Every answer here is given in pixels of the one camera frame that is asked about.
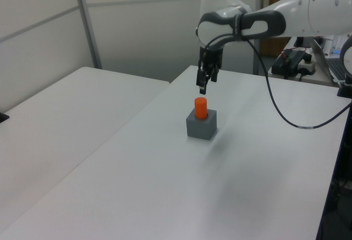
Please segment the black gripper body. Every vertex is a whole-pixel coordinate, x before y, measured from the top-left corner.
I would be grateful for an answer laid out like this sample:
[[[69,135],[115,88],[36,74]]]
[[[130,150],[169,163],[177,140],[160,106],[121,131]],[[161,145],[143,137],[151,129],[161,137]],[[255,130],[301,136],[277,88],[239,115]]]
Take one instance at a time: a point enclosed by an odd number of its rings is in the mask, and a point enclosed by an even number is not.
[[[203,47],[200,47],[198,66],[200,68],[202,64],[205,65],[206,67],[213,65],[214,67],[217,66],[219,69],[221,69],[222,57],[223,57],[223,48],[215,51],[211,51],[208,49],[204,49]]]

